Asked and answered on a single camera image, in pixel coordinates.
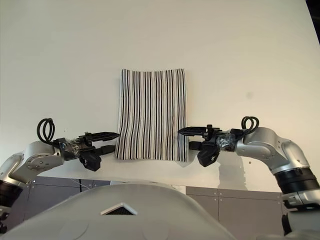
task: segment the white table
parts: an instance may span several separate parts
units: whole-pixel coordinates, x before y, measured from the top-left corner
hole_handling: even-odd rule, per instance
[[[117,132],[122,68],[184,68],[189,126],[257,116],[320,177],[320,47],[304,0],[2,0],[0,10],[0,163],[37,140],[45,117],[55,138]],[[43,175],[279,191],[266,166],[233,153],[207,168],[110,154],[97,172],[73,160]]]

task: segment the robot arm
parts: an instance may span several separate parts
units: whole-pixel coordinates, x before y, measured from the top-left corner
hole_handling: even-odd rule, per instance
[[[49,124],[49,137],[46,135],[46,125]],[[23,187],[30,183],[40,173],[58,167],[69,161],[79,158],[83,166],[91,171],[100,168],[101,155],[112,153],[114,145],[100,148],[93,146],[93,142],[109,141],[117,138],[114,132],[88,133],[73,140],[58,138],[51,141],[55,125],[51,118],[40,121],[37,133],[40,141],[29,144],[24,152],[9,157],[0,167],[0,221],[5,220],[14,202],[19,197]],[[6,228],[0,222],[0,232]]]
[[[246,122],[251,121],[246,129]],[[318,208],[320,186],[300,147],[289,139],[279,137],[273,130],[259,127],[256,117],[244,117],[242,129],[222,131],[219,128],[186,127],[179,131],[186,136],[202,136],[205,141],[189,143],[199,150],[198,160],[204,167],[214,163],[220,151],[262,161],[275,176],[287,208]]]

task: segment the vent grille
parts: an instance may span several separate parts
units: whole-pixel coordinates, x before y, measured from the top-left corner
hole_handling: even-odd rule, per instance
[[[100,215],[137,215],[138,212],[124,202],[107,208],[100,212]]]
[[[133,214],[122,206],[116,210],[113,210],[107,213],[106,215],[133,215]]]

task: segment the striped cloth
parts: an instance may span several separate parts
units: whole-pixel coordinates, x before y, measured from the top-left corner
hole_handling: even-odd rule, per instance
[[[186,162],[185,71],[123,69],[120,95],[116,157]]]

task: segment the black cable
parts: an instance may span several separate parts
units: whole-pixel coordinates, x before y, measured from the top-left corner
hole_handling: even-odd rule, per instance
[[[251,122],[249,128],[247,128],[247,121]],[[259,119],[255,116],[245,116],[241,121],[241,128],[244,130],[243,135],[253,133],[259,127]]]
[[[46,134],[47,125],[49,125],[48,135]],[[45,144],[53,145],[53,142],[51,140],[54,138],[55,130],[56,130],[56,127],[52,118],[44,118],[38,123],[38,126],[36,127],[36,134],[41,142]]]
[[[79,179],[79,187],[80,187],[80,193],[82,193],[82,181]]]

